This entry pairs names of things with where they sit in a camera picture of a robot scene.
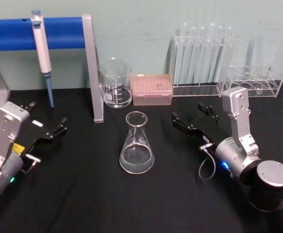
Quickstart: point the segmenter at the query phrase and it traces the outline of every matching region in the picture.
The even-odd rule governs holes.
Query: test tube
[[[263,42],[262,37],[259,36],[256,40],[256,63],[257,63],[257,77],[256,79],[262,79],[263,75]]]
[[[231,58],[232,49],[230,48],[231,46],[229,45],[231,35],[232,35],[232,28],[228,27],[227,32],[225,33],[225,36],[224,36],[224,45],[222,47],[222,51],[220,53],[219,60],[218,60],[218,67],[216,69],[216,74],[215,74],[215,79],[214,79],[215,83],[219,81],[219,77],[220,77],[222,66],[224,65],[224,61],[225,60],[228,61],[228,59]],[[229,57],[225,57],[227,50],[229,52]]]
[[[205,28],[201,27],[199,31],[198,36],[198,46],[197,46],[197,53],[196,57],[194,59],[195,65],[194,65],[194,73],[193,73],[193,80],[192,83],[199,83],[200,82],[200,74],[201,74],[201,66],[202,66],[202,60],[205,53],[205,47],[203,46],[203,39],[205,34]]]
[[[181,72],[181,64],[182,64],[182,58],[183,58],[183,50],[186,40],[186,35],[188,31],[188,24],[183,23],[181,25],[179,34],[176,35],[176,62],[175,62],[175,71],[174,71],[174,84],[179,85],[179,78],[180,78],[180,72]]]
[[[180,84],[187,83],[192,47],[193,47],[192,40],[195,36],[195,32],[196,32],[195,27],[191,27],[190,31],[188,31],[187,33],[185,47],[183,51],[183,57],[182,57],[182,64],[181,64],[180,81],[179,81]]]
[[[222,51],[223,43],[224,43],[224,30],[222,26],[219,26],[216,32],[215,47],[214,47],[214,52],[212,56],[212,62],[210,64],[210,72],[209,72],[209,78],[208,78],[209,83],[214,82],[215,71],[216,71],[216,68],[218,67],[218,59],[220,56],[220,52]]]
[[[208,35],[205,40],[205,54],[204,54],[204,60],[203,60],[203,68],[201,72],[201,78],[200,83],[207,83],[208,77],[210,73],[210,65],[211,60],[213,57],[213,51],[214,51],[214,35],[215,35],[215,28],[216,25],[212,23],[209,27]]]
[[[197,32],[197,29],[195,30],[195,35],[192,38],[192,51],[191,51],[191,59],[190,59],[190,65],[188,70],[188,78],[187,83],[194,83],[194,73],[196,69],[197,59],[198,59],[198,53],[201,48],[201,38],[200,38],[200,32]]]

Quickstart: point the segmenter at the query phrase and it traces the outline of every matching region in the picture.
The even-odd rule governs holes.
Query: table surface
[[[174,98],[170,106],[105,106],[103,124],[93,123],[89,89],[54,90],[54,110],[45,90],[13,91],[10,101],[38,102],[31,117],[53,127],[62,117],[68,131],[33,150],[42,159],[28,175],[18,174],[0,199],[0,233],[262,233],[269,214],[254,209],[248,188],[220,167],[209,181],[197,170],[204,154],[193,138],[172,127],[171,113],[192,119],[197,103],[212,105],[231,131],[218,97]],[[259,156],[283,163],[283,85],[277,98],[250,98],[251,133]],[[146,135],[154,166],[131,175],[119,165],[128,127],[125,116],[147,114]]]

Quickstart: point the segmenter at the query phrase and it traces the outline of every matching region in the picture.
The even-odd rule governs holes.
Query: blue led light
[[[229,165],[226,162],[222,162],[221,165],[225,168],[225,169],[229,169]]]

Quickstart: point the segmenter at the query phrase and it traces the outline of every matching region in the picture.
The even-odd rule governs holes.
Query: cable
[[[215,172],[216,172],[216,162],[213,158],[213,156],[208,152],[208,150],[206,148],[203,149],[203,151],[209,156],[209,158],[211,158],[211,160],[213,161],[213,165],[214,165],[214,170],[213,170],[213,173],[211,174],[210,177],[207,177],[207,178],[204,178],[201,176],[201,169],[204,165],[204,163],[206,162],[206,160],[208,159],[208,157],[206,159],[204,159],[204,161],[201,163],[200,167],[199,167],[199,177],[202,179],[202,180],[210,180],[211,178],[213,178],[213,176],[215,175]]]

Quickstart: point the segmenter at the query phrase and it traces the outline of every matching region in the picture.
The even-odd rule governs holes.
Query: white label
[[[43,126],[43,124],[42,124],[42,123],[40,123],[40,122],[39,122],[39,121],[37,121],[37,120],[33,120],[33,121],[32,121],[32,123],[33,123],[34,125],[39,126],[39,127],[42,127],[42,126]]]
[[[204,139],[204,141],[205,141],[205,142],[209,143],[208,138],[207,138],[207,137],[205,137],[204,135],[203,135],[203,139]]]
[[[105,98],[106,98],[107,100],[112,101],[112,95],[109,94],[109,93],[105,93]]]
[[[146,142],[145,142],[144,140],[142,140],[141,138],[139,138],[138,141],[139,141],[141,144],[146,144]]]

